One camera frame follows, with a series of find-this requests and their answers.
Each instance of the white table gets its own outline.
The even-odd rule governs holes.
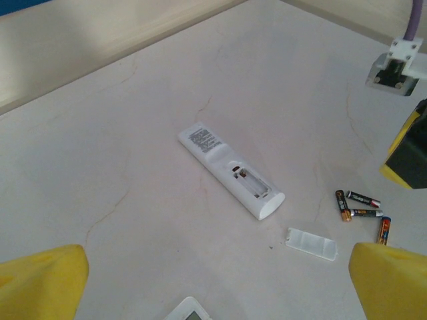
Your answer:
[[[427,197],[378,172],[423,99],[365,87],[386,50],[280,1],[251,0],[0,118],[0,258],[84,245],[76,319],[363,319],[334,191],[382,201],[389,244],[427,254]],[[200,120],[285,194],[257,221],[177,141]],[[284,245],[328,236],[334,262]]]

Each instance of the display screen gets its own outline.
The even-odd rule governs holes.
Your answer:
[[[201,317],[199,317],[197,313],[193,311],[191,312],[191,315],[189,315],[185,320],[201,320]]]

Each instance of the table surface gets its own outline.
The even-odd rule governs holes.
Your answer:
[[[364,319],[348,261],[379,220],[343,223],[334,191],[381,200],[390,246],[427,254],[426,192],[378,172],[427,88],[367,88],[385,50],[251,0],[7,113],[1,260],[82,244],[77,320],[161,320],[189,295],[214,319]],[[286,194],[274,214],[257,221],[178,142],[195,121]],[[288,227],[335,240],[336,260],[286,247]]]

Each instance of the marble surface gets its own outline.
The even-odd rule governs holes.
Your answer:
[[[281,1],[250,0],[0,117],[0,258],[68,243],[90,276],[76,319],[364,319],[334,191],[379,199],[390,245],[427,254],[426,192],[378,172],[423,99],[364,85],[386,46]],[[203,121],[286,200],[257,221],[177,141]],[[284,245],[338,244],[334,262]]]

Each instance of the battery compartment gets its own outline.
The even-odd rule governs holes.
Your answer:
[[[255,198],[267,197],[271,191],[261,179],[257,178],[250,170],[236,166],[232,170],[233,176],[248,190]]]

